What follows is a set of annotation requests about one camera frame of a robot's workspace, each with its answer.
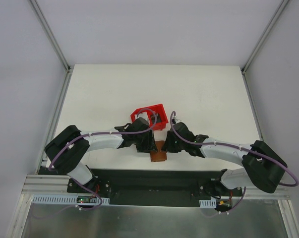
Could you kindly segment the brown leather card holder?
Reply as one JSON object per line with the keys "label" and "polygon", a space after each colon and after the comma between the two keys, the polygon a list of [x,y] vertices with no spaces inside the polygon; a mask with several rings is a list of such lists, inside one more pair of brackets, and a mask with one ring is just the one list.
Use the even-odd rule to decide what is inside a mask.
{"label": "brown leather card holder", "polygon": [[164,162],[167,160],[167,153],[165,151],[162,151],[162,147],[165,144],[163,140],[155,141],[157,151],[152,150],[150,152],[150,159],[151,162]]}

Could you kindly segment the red plastic bin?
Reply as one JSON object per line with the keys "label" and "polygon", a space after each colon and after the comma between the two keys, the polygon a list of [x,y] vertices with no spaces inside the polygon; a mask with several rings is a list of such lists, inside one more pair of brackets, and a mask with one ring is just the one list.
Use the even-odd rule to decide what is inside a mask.
{"label": "red plastic bin", "polygon": [[132,122],[139,117],[146,119],[150,123],[150,126],[152,126],[153,123],[156,123],[153,130],[162,131],[166,128],[166,125],[169,122],[163,104],[138,108],[130,115]]}

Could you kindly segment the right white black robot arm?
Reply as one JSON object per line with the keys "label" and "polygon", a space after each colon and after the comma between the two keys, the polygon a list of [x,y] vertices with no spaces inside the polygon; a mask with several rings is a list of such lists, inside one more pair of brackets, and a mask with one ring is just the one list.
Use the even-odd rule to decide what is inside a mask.
{"label": "right white black robot arm", "polygon": [[214,191],[226,195],[231,189],[254,185],[266,193],[274,193],[285,170],[270,157],[287,167],[285,161],[265,142],[256,140],[252,144],[229,144],[207,135],[193,134],[183,122],[173,124],[167,132],[162,150],[169,153],[185,151],[191,156],[214,158],[241,166],[240,169],[223,169],[214,182]]}

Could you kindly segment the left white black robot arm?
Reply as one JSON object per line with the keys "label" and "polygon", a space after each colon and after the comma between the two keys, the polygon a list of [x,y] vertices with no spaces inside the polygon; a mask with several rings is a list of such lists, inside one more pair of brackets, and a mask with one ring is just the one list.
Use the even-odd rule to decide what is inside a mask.
{"label": "left white black robot arm", "polygon": [[131,145],[135,145],[139,153],[158,151],[147,120],[138,118],[133,123],[98,132],[83,132],[70,125],[49,142],[44,151],[51,162],[50,171],[70,176],[83,192],[90,193],[95,188],[96,177],[81,162],[84,155],[94,150],[120,149]]}

